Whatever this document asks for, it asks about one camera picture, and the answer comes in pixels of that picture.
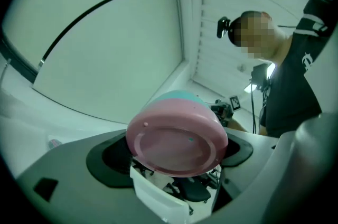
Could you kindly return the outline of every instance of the gray surface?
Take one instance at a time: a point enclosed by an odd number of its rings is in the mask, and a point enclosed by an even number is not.
[[[245,191],[214,213],[210,218],[201,221],[200,224],[261,223],[270,197],[276,189],[288,164],[290,147],[294,135],[295,132],[283,134],[270,159]]]
[[[338,113],[322,113],[299,126],[288,167],[270,199],[264,223],[272,219],[293,222],[292,210],[302,202],[306,202],[306,206],[298,208],[298,215],[304,216],[302,223],[313,222],[314,216],[308,212],[317,213],[321,223],[336,218],[335,210],[329,208],[336,197],[337,129]]]
[[[108,188],[89,174],[86,167],[89,150],[122,132],[123,130],[105,133],[56,147],[29,167],[17,181],[36,208],[53,223],[163,223],[137,198],[133,189]],[[243,163],[226,170],[228,177],[246,189],[201,223],[211,224],[225,220],[236,224],[260,223],[266,204],[288,163],[294,134],[282,135],[268,160],[271,153],[266,148],[275,144],[274,138],[235,130],[228,132],[254,146],[253,158],[249,164]],[[43,177],[59,180],[49,203],[33,191]]]
[[[104,133],[58,146],[29,167],[18,179],[25,194],[53,223],[163,223],[136,196],[134,189],[111,189],[98,182],[86,167],[95,145],[124,130]],[[59,180],[50,203],[33,188],[40,178]]]
[[[226,167],[224,169],[226,179],[229,179],[242,192],[263,169],[274,151],[271,147],[277,144],[278,138],[255,135],[227,127],[226,132],[244,139],[253,146],[253,153],[246,161],[236,167]]]

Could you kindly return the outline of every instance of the light fixture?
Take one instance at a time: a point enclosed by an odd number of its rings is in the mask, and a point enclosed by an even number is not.
[[[271,77],[274,69],[275,69],[276,65],[274,63],[272,63],[269,67],[268,67],[268,70],[266,72],[266,77],[269,78]]]
[[[254,91],[256,87],[257,85],[252,84],[252,91]],[[247,92],[248,94],[251,93],[251,84],[249,84],[248,87],[244,89],[244,91]]]

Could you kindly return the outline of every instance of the wire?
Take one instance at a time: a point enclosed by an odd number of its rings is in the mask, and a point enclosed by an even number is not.
[[[220,176],[221,176],[221,172],[222,172],[222,167],[221,165],[217,165],[213,170],[212,172],[210,172],[209,175],[215,177],[216,179],[216,183],[219,184],[220,182]]]
[[[215,198],[214,198],[214,200],[213,200],[212,207],[211,207],[211,212],[213,212],[213,209],[214,209],[215,204],[216,204],[216,202],[217,202],[218,195],[219,195],[219,193],[220,193],[220,189],[221,189],[221,186],[222,186],[222,182],[223,182],[223,181],[225,180],[225,178],[226,178],[226,173],[225,173],[224,168],[222,168],[221,165],[220,165],[220,167],[221,167],[221,171],[220,171],[221,175],[220,175],[220,178],[219,178],[219,180],[218,180]]]
[[[278,27],[292,27],[292,28],[296,28],[297,26],[281,26],[281,25],[278,25]]]
[[[256,133],[256,120],[255,120],[255,110],[254,110],[254,94],[252,92],[252,82],[250,84],[250,91],[251,91],[251,107],[252,107],[252,132]]]
[[[0,89],[1,89],[2,81],[4,80],[4,77],[5,77],[6,70],[7,70],[8,66],[11,64],[11,61],[12,61],[12,59],[8,59],[6,61],[4,70],[1,73],[1,76],[0,76]]]

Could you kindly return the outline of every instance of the man's arm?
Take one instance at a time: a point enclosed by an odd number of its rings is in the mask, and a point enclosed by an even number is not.
[[[268,132],[266,131],[266,127],[265,126],[263,126],[263,125],[259,126],[259,135],[262,135],[262,136],[267,136],[268,135]]]
[[[234,130],[240,130],[243,132],[247,132],[247,130],[234,119],[228,122],[228,127]]]

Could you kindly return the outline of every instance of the black cable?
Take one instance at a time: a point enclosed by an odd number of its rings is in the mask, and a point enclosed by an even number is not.
[[[220,193],[220,189],[222,187],[222,182],[224,182],[224,180],[226,179],[226,171],[225,171],[224,167],[222,167],[221,164],[220,164],[220,168],[221,168],[220,177],[219,177],[219,180],[218,180],[218,183],[217,183],[215,198],[213,200],[212,207],[211,207],[211,212],[213,212],[213,213],[214,213],[214,207],[215,207],[217,199],[218,199],[218,195]]]
[[[221,174],[221,171],[222,171],[222,167],[221,167],[220,165],[218,165],[218,166],[216,166],[216,167],[212,170],[212,172],[209,173],[209,175],[210,175],[211,177],[213,177],[214,179],[216,179],[216,183],[217,183],[217,184],[218,184],[219,181],[220,181],[220,174]]]
[[[255,120],[255,111],[254,111],[254,94],[252,93],[252,83],[250,84],[250,91],[251,91],[251,107],[252,107],[252,132],[256,133],[256,120]]]
[[[292,28],[296,28],[297,26],[281,26],[281,25],[278,25],[278,27],[292,27]]]

